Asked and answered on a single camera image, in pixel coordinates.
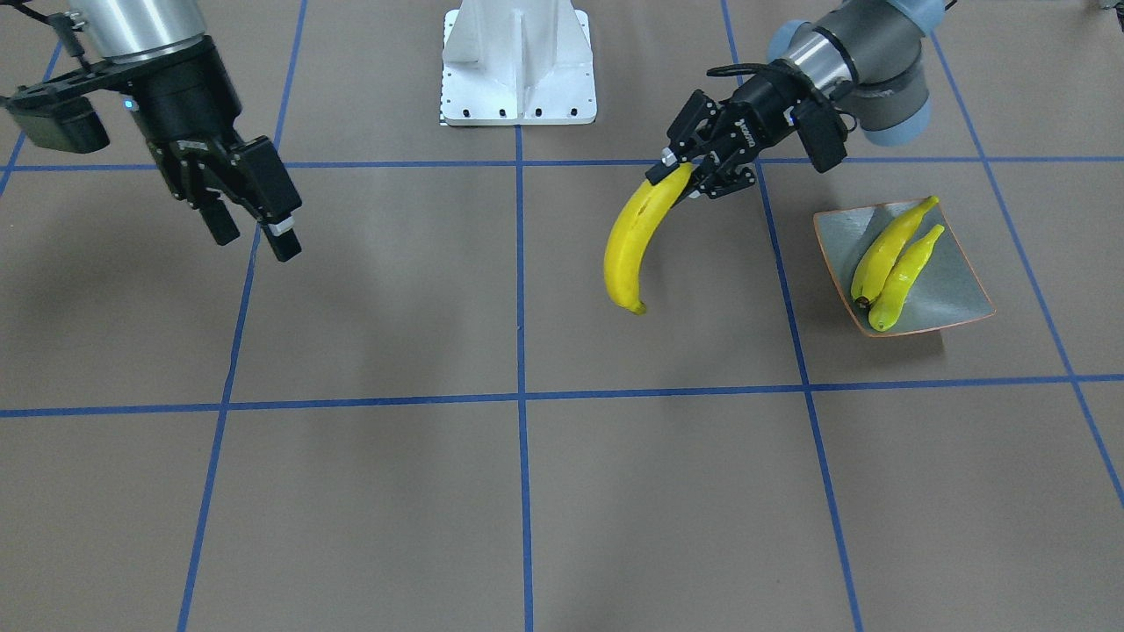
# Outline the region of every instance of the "plastic banana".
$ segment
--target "plastic banana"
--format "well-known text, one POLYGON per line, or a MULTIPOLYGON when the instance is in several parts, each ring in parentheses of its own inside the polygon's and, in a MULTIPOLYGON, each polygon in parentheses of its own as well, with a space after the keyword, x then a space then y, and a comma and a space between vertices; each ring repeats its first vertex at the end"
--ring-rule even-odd
POLYGON ((917 281, 917 276, 925 269, 928 258, 933 255, 933 246, 937 237, 944 233, 944 226, 940 224, 933 226, 928 234, 917 240, 906 249, 901 259, 894 265, 882 296, 870 308, 868 320, 876 331, 885 332, 898 323, 901 317, 901 308, 905 306, 906 296, 917 281))
POLYGON ((921 220, 940 200, 936 196, 925 198, 925 201, 894 218, 867 249, 859 261, 851 280, 851 300, 860 307, 870 307, 882 292, 890 269, 897 261, 901 247, 913 237, 921 226, 921 220))
POLYGON ((609 243, 605 249, 605 289, 613 303, 633 314, 647 312, 640 299, 640 267, 644 251, 660 223, 687 188, 692 168, 690 163, 680 164, 655 186, 644 180, 620 210, 609 233, 609 243))

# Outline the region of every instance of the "black cable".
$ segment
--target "black cable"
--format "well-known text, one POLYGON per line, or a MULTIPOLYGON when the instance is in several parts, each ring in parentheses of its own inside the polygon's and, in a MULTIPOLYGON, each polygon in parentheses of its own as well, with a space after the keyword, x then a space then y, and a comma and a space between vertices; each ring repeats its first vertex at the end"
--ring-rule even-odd
POLYGON ((846 110, 842 110, 840 108, 835 108, 835 111, 840 115, 840 118, 842 118, 844 116, 851 117, 851 127, 847 128, 847 130, 846 130, 847 134, 854 132, 855 129, 859 129, 859 117, 854 116, 853 114, 851 114, 851 112, 849 112, 846 110))
POLYGON ((807 78, 803 72, 792 70, 788 66, 780 64, 729 64, 726 66, 713 67, 706 71, 707 76, 738 76, 742 74, 761 74, 774 72, 778 74, 783 74, 791 76, 794 79, 799 79, 806 81, 807 78))
POLYGON ((29 1, 30 0, 0 0, 0 6, 7 4, 16 9, 20 13, 24 13, 25 16, 31 18, 35 21, 49 24, 47 22, 47 16, 44 16, 43 13, 36 11, 35 9, 25 6, 29 1))

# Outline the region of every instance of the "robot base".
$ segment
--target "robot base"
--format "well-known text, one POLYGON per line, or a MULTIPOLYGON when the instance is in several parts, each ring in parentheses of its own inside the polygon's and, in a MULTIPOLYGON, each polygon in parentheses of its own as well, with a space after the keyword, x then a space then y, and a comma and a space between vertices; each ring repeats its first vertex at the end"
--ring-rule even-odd
POLYGON ((446 13, 444 34, 442 125, 597 118, 589 16, 569 0, 465 0, 446 13))

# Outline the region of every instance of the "plate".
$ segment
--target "plate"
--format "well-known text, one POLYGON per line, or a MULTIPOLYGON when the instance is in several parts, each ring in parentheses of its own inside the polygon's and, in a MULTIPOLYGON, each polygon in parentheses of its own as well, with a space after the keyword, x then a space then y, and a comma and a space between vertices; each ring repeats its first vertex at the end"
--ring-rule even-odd
POLYGON ((874 331, 867 322, 867 309, 851 300, 851 280, 859 260, 890 220, 922 202, 903 200, 843 210, 817 213, 813 220, 816 238, 827 270, 843 305, 859 329, 870 337, 891 337, 934 332, 966 325, 995 314, 995 305, 980 285, 976 270, 964 256, 944 209, 937 204, 925 214, 917 232, 905 247, 928 233, 935 224, 944 225, 928 264, 909 290, 901 317, 886 332, 874 331))

